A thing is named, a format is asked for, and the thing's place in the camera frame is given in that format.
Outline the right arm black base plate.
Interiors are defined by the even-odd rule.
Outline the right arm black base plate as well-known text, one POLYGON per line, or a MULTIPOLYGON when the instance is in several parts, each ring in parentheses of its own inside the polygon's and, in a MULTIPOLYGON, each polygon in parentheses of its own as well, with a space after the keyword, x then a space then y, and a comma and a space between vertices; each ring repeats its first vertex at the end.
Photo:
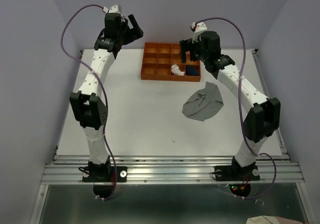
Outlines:
POLYGON ((242 182, 249 178, 250 181, 259 181, 261 179, 258 167, 256 165, 249 167, 232 167, 231 165, 218 165, 214 167, 214 178, 218 182, 242 182))

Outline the white pink grey underwear pile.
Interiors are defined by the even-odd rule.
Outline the white pink grey underwear pile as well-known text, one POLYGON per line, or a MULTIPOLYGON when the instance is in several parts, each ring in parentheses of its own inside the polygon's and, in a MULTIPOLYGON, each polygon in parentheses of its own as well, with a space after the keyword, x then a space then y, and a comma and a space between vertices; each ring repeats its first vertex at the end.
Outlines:
POLYGON ((177 64, 173 64, 171 66, 171 73, 175 76, 184 76, 185 75, 185 71, 181 71, 177 64))

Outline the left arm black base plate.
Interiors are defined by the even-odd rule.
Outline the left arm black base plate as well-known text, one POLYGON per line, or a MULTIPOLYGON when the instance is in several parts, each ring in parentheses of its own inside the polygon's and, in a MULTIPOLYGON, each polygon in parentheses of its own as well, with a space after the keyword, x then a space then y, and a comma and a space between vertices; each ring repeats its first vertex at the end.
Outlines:
MULTIPOLYGON (((112 166, 110 172, 100 171, 98 173, 90 172, 89 167, 79 167, 78 170, 82 173, 82 182, 84 183, 114 183, 115 169, 112 166)), ((128 167, 117 166, 117 183, 125 183, 127 181, 128 167)))

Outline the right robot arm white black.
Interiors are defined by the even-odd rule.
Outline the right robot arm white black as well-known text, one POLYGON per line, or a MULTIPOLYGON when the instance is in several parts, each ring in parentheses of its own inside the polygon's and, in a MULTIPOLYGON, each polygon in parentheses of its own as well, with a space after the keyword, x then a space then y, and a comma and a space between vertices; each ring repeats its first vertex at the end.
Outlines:
POLYGON ((279 128, 281 103, 274 97, 269 98, 242 74, 228 55, 222 54, 220 37, 215 31, 201 31, 190 39, 179 42, 182 63, 187 59, 201 61, 205 69, 222 83, 237 98, 243 141, 239 151, 233 156, 231 165, 218 167, 218 178, 242 179, 253 173, 256 158, 262 145, 279 128))

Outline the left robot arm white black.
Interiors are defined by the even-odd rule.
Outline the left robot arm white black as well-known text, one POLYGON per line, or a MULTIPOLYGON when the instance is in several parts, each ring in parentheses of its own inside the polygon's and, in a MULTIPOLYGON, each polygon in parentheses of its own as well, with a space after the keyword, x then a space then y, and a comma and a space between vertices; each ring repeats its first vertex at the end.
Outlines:
POLYGON ((74 117, 83 128, 89 149, 88 166, 80 170, 100 181, 112 177, 114 170, 104 138, 108 101, 103 84, 121 48, 144 35, 133 14, 124 17, 117 12, 107 13, 104 25, 94 44, 85 79, 78 91, 69 96, 74 117))

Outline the navy blue underwear white trim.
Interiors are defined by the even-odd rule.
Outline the navy blue underwear white trim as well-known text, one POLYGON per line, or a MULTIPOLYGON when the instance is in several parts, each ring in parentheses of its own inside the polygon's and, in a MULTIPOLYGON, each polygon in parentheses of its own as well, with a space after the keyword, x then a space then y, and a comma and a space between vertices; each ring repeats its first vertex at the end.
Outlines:
POLYGON ((195 65, 186 65, 185 66, 185 74, 187 76, 199 76, 200 73, 195 65))

